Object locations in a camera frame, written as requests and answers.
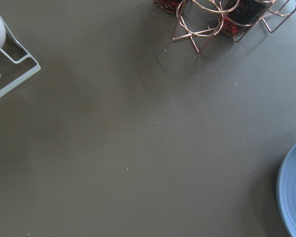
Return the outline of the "lower left tea bottle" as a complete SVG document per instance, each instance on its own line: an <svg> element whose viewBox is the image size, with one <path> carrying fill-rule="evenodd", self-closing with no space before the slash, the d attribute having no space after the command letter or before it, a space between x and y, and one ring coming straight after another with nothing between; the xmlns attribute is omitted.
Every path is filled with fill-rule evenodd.
<svg viewBox="0 0 296 237"><path fill-rule="evenodd" d="M272 0L240 0L238 6L224 19L222 31L228 36L244 34L272 4Z"/></svg>

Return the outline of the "blue plate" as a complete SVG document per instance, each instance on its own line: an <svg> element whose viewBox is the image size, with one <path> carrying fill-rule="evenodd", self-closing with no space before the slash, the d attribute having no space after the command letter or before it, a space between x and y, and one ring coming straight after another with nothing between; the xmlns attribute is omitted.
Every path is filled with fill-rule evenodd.
<svg viewBox="0 0 296 237"><path fill-rule="evenodd" d="M289 236L296 237L296 144L279 168L276 196L285 229Z"/></svg>

